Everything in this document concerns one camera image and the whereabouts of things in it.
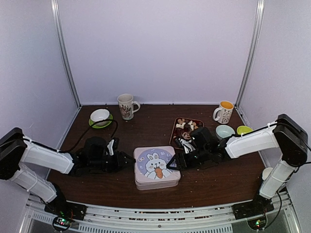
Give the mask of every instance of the mug handle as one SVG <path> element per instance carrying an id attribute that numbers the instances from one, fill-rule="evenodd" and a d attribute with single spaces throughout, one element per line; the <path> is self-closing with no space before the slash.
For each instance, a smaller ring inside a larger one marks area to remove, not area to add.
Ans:
<path id="1" fill-rule="evenodd" d="M 138 109 L 133 110 L 133 113 L 137 112 L 140 109 L 140 104 L 137 101 L 133 101 L 132 104 L 136 104 Z"/>
<path id="2" fill-rule="evenodd" d="M 222 108 L 216 108 L 216 109 L 215 109 L 215 111 L 214 111 L 214 113 L 213 113 L 213 119 L 214 119 L 215 121 L 219 120 L 220 116 L 217 116 L 217 113 L 218 113 L 219 111 L 221 111 L 221 110 L 222 110 Z"/>

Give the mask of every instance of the printed mug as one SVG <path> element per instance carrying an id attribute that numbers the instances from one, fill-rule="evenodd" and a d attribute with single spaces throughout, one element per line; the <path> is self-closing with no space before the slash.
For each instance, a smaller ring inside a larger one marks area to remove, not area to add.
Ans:
<path id="1" fill-rule="evenodd" d="M 219 108 L 216 108 L 213 119 L 221 124 L 227 124 L 230 121 L 234 105 L 229 101 L 221 101 Z"/>
<path id="2" fill-rule="evenodd" d="M 134 113 L 140 109 L 140 104 L 133 100 L 134 96 L 130 94 L 122 94 L 118 96 L 120 112 L 124 120 L 133 119 Z M 134 104 L 138 106 L 138 109 L 134 110 Z"/>

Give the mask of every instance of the cartoon rabbit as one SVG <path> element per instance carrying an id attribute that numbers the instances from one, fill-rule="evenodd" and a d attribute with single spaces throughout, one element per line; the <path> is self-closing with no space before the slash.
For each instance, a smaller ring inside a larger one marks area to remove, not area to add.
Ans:
<path id="1" fill-rule="evenodd" d="M 168 177 L 172 172 L 166 168 L 166 162 L 160 159 L 158 153 L 147 154 L 149 161 L 146 164 L 146 177 L 151 179 L 162 179 Z"/>

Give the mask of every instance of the bowl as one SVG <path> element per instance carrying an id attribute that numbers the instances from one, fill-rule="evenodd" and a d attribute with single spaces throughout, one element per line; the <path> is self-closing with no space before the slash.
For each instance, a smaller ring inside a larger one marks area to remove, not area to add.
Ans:
<path id="1" fill-rule="evenodd" d="M 241 125 L 237 128 L 237 133 L 238 135 L 241 135 L 241 134 L 245 134 L 245 133 L 249 133 L 249 132 L 252 132 L 253 129 L 248 127 L 248 126 L 245 126 L 245 125 Z"/>
<path id="2" fill-rule="evenodd" d="M 216 128 L 216 136 L 219 140 L 230 137 L 233 134 L 235 134 L 235 131 L 230 126 L 220 125 Z"/>
<path id="3" fill-rule="evenodd" d="M 107 109 L 97 109 L 91 114 L 91 120 L 93 122 L 100 121 L 100 120 L 106 120 L 110 116 L 110 112 Z M 103 121 L 101 123 L 97 123 L 97 126 L 103 126 L 105 124 L 109 123 L 108 121 Z"/>

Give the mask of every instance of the white cup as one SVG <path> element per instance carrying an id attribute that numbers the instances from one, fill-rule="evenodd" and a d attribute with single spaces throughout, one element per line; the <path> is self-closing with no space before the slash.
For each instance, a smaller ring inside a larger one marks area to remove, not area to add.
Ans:
<path id="1" fill-rule="evenodd" d="M 133 101 L 134 96 L 130 94 L 122 94 L 118 96 L 118 102 L 120 112 L 124 120 L 131 120 L 134 117 L 134 113 L 140 109 L 140 104 L 137 101 Z M 134 104 L 138 106 L 138 109 L 134 110 Z"/>
<path id="2" fill-rule="evenodd" d="M 221 124 L 227 124 L 230 120 L 234 105 L 229 101 L 221 101 L 219 108 L 216 108 L 213 119 Z"/>
<path id="3" fill-rule="evenodd" d="M 97 109 L 91 114 L 91 120 L 93 122 L 100 121 L 100 120 L 106 120 L 110 116 L 110 112 L 107 109 Z M 103 121 L 101 123 L 97 123 L 97 126 L 103 126 L 107 124 L 109 121 Z"/>

